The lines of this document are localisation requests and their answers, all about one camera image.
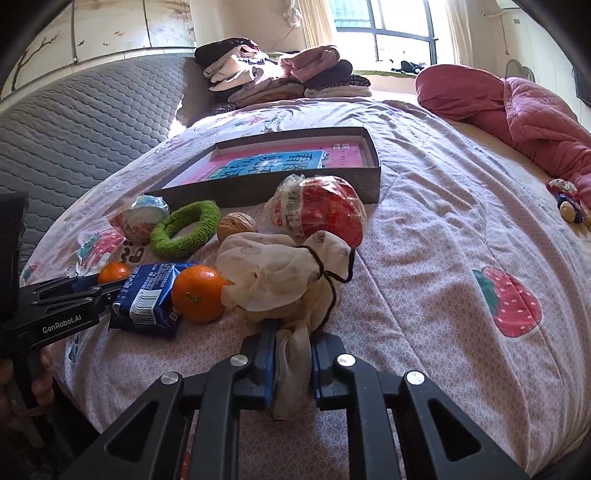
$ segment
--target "red bag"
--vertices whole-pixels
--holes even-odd
[[[296,238],[318,230],[341,237],[356,248],[363,240],[367,216],[353,187],[333,176],[290,175],[265,205],[274,225]]]

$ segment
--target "screw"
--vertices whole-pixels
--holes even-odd
[[[160,381],[164,385],[173,385],[178,382],[178,373],[176,372],[166,372],[162,377],[160,377]]]
[[[234,367],[243,367],[248,363],[248,357],[246,355],[238,354],[230,358],[230,364]]]
[[[355,357],[349,353],[343,353],[336,358],[336,361],[343,367],[352,367],[355,364]]]
[[[417,371],[408,372],[407,373],[407,380],[408,380],[408,383],[410,383],[412,385],[420,385],[421,383],[423,383],[425,381],[425,375],[423,375],[421,372],[417,372]]]

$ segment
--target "barcode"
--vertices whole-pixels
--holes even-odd
[[[144,290],[141,288],[135,296],[129,309],[129,316],[136,325],[150,325],[156,323],[154,306],[162,293],[161,290]]]

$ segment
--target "folded clothes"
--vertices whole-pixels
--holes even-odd
[[[229,103],[237,103],[240,100],[244,100],[252,95],[255,95],[263,90],[270,90],[273,88],[280,87],[282,85],[286,85],[287,83],[293,83],[288,78],[266,78],[262,79],[260,82],[249,82],[242,85],[242,88],[238,90],[236,93],[233,93],[228,98]]]
[[[199,66],[205,69],[238,45],[246,45],[259,50],[259,46],[249,38],[227,38],[197,48],[195,50],[195,60]]]
[[[288,83],[280,87],[263,90],[236,102],[240,108],[256,103],[276,102],[278,100],[292,100],[304,96],[304,86],[300,83]]]
[[[368,87],[349,85],[344,87],[323,88],[322,90],[306,89],[306,98],[331,98],[331,97],[371,97]]]
[[[370,87],[371,82],[361,75],[350,75],[347,79],[343,80],[342,82],[330,83],[328,85],[323,86],[322,88],[315,88],[308,87],[310,90],[322,90],[326,88],[337,88],[337,87],[348,87],[348,86],[357,86],[357,87]]]
[[[210,87],[209,89],[212,92],[221,92],[223,90],[228,90],[230,88],[238,87],[244,85],[245,83],[252,82],[258,76],[261,75],[262,70],[259,67],[251,66],[245,70],[239,71],[234,76],[226,80],[216,83],[213,87]]]
[[[234,95],[234,93],[239,92],[242,88],[242,85],[238,85],[233,88],[229,88],[228,90],[223,90],[221,92],[213,92],[213,98],[216,103],[228,103],[228,99]]]
[[[237,47],[227,51],[222,57],[213,62],[209,67],[203,71],[205,78],[211,78],[226,64],[226,62],[233,56],[243,59],[265,59],[267,54],[255,48],[250,48],[248,45],[238,45]]]
[[[339,62],[329,69],[320,72],[306,82],[306,88],[321,89],[339,82],[344,82],[353,73],[353,66],[347,60]]]
[[[339,51],[333,45],[309,48],[293,56],[279,59],[287,75],[307,82],[312,77],[336,65],[340,60]]]
[[[222,80],[227,80],[228,78],[233,77],[238,72],[252,69],[253,67],[262,70],[259,75],[255,75],[259,80],[284,76],[283,69],[272,60],[263,58],[245,59],[232,55],[224,66],[213,75],[211,81],[213,83],[221,82]]]

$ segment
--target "green knitted ring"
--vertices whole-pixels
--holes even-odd
[[[213,237],[220,219],[220,209],[215,202],[205,200],[191,203],[156,225],[151,235],[152,252],[168,260],[188,258]],[[193,233],[171,239],[182,228],[195,222],[200,222],[200,225]]]

